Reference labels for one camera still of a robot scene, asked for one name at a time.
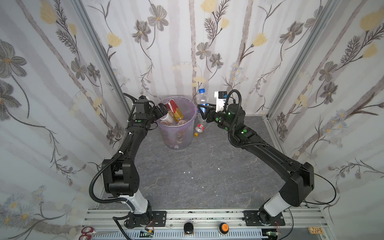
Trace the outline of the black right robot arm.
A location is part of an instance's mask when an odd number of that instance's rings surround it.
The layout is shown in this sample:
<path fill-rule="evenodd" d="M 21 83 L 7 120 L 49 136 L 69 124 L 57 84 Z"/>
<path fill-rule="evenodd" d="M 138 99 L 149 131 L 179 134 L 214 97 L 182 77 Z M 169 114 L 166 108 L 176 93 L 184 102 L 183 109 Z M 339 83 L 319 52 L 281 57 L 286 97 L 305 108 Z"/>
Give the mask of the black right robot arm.
<path fill-rule="evenodd" d="M 217 105 L 197 101 L 197 108 L 202 119 L 207 123 L 214 122 L 227 131 L 229 143 L 248 151 L 272 168 L 285 181 L 283 187 L 272 198 L 268 199 L 256 212 L 251 221 L 270 226 L 277 222 L 282 212 L 291 207 L 299 207 L 315 188 L 314 167 L 286 156 L 265 142 L 260 135 L 245 125 L 246 112 L 242 108 L 242 96 L 238 90 L 230 91 L 222 110 Z"/>

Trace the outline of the small bottle red white cap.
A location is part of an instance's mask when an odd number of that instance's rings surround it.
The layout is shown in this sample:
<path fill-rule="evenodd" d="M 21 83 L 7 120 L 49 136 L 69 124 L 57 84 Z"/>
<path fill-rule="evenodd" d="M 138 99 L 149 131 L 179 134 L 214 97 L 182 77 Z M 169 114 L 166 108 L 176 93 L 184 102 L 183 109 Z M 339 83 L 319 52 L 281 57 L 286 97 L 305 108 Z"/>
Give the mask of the small bottle red white cap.
<path fill-rule="evenodd" d="M 205 131 L 205 126 L 204 124 L 202 123 L 199 123 L 196 127 L 195 127 L 195 130 L 197 131 L 197 133 L 203 133 Z"/>

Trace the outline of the clear bottle blue label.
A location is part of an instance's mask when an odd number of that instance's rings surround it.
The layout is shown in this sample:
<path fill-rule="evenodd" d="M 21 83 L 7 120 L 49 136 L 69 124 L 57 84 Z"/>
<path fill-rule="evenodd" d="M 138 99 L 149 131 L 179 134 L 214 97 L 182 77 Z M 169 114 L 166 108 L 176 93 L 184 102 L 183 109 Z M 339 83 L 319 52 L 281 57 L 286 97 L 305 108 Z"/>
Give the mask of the clear bottle blue label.
<path fill-rule="evenodd" d="M 199 89 L 199 92 L 198 92 L 198 95 L 197 95 L 196 99 L 197 99 L 197 105 L 199 105 L 199 104 L 209 104 L 209 97 L 206 94 L 206 90 L 205 89 Z"/>

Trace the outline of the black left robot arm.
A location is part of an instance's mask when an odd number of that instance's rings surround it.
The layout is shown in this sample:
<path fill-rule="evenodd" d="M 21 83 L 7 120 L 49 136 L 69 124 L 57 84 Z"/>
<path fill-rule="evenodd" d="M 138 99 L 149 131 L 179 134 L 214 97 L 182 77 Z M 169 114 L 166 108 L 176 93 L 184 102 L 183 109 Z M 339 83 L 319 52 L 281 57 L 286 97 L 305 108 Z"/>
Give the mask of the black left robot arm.
<path fill-rule="evenodd" d="M 130 208 L 125 217 L 113 218 L 120 230 L 124 227 L 127 229 L 147 227 L 155 220 L 150 202 L 139 190 L 140 176 L 135 165 L 135 157 L 151 125 L 168 114 L 167 107 L 162 103 L 155 105 L 145 96 L 135 98 L 129 94 L 123 95 L 133 102 L 126 128 L 127 134 L 113 157 L 103 160 L 101 169 L 89 186 L 89 195 L 94 202 L 120 203 Z M 99 177 L 103 178 L 105 191 L 111 194 L 112 198 L 101 199 L 95 195 L 94 186 Z"/>

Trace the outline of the purple lined waste bin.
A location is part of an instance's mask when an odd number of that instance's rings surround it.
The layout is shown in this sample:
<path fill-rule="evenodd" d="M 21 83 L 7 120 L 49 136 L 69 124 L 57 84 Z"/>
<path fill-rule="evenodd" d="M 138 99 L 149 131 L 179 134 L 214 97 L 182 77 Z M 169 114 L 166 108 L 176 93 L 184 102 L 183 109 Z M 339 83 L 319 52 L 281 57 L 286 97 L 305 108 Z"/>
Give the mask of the purple lined waste bin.
<path fill-rule="evenodd" d="M 157 120 L 159 124 L 161 136 L 165 145 L 172 150 L 183 150 L 187 148 L 194 137 L 194 124 L 197 118 L 197 107 L 190 99 L 186 97 L 168 97 L 161 100 L 161 103 L 166 105 L 170 99 L 173 99 L 179 106 L 184 115 L 184 119 L 174 121 L 171 126 L 165 126 Z"/>

